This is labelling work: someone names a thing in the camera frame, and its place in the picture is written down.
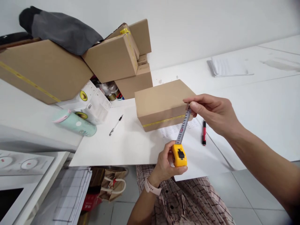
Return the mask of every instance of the measuring tape blade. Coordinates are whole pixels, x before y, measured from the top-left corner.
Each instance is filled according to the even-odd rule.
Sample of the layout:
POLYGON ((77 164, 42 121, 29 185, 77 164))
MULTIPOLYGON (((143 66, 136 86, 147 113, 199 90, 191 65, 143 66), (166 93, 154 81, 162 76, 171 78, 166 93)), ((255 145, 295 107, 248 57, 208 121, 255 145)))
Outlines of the measuring tape blade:
POLYGON ((181 144, 181 142, 182 142, 184 132, 187 128, 188 119, 190 118, 191 112, 192 112, 192 110, 191 110, 190 106, 188 106, 187 112, 186 112, 185 117, 184 117, 184 120, 183 120, 183 122, 181 124, 181 127, 180 127, 180 131, 179 131, 179 134, 178 134, 178 137, 177 137, 177 140, 176 140, 176 144, 181 144))

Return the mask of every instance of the forearm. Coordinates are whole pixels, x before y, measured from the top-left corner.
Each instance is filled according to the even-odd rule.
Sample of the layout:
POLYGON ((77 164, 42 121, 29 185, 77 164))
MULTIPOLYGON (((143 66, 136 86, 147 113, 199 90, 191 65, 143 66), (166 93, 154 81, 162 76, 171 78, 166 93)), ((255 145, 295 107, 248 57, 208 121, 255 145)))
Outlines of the forearm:
MULTIPOLYGON (((158 188, 160 182, 156 181, 156 179, 154 179, 151 175, 148 180, 150 184, 158 188)), ((127 224, 150 224, 156 197, 157 196, 152 192, 147 193, 146 190, 143 189, 140 197, 133 207, 127 224)))
POLYGON ((245 128, 225 138, 247 169, 287 211, 298 204, 300 169, 296 165, 245 128))

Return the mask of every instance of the red marker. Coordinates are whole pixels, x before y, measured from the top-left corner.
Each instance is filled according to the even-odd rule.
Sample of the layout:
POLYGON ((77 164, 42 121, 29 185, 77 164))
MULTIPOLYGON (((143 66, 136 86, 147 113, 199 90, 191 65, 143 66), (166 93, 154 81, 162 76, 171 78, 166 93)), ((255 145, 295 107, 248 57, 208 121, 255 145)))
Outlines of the red marker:
POLYGON ((202 145, 206 145, 206 122, 203 121, 203 135, 202 135, 202 145))

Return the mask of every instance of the wrist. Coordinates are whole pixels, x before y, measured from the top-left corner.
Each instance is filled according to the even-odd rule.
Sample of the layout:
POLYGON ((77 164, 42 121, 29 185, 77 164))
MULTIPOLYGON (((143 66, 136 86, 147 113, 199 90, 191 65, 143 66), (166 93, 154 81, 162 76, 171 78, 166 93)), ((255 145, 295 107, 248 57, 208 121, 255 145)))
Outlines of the wrist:
POLYGON ((236 126, 232 132, 228 133, 224 138, 229 141, 239 140, 247 136, 249 131, 242 124, 236 126))
POLYGON ((154 171, 148 177, 148 181, 155 188, 158 188, 161 183, 160 179, 158 178, 158 176, 154 171))

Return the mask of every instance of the marker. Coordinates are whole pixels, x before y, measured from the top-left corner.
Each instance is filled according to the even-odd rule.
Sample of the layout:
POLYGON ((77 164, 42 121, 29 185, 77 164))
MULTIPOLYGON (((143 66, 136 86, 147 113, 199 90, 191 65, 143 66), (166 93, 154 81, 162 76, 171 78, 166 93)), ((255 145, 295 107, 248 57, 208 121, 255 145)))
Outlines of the marker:
POLYGON ((203 120, 203 135, 202 135, 202 145, 206 145, 206 122, 203 120))
POLYGON ((121 121, 123 115, 120 117, 120 119, 118 120, 117 124, 115 125, 115 127, 112 129, 112 131, 109 133, 109 135, 111 136, 111 134, 113 133, 113 131, 117 128, 119 122, 121 121))

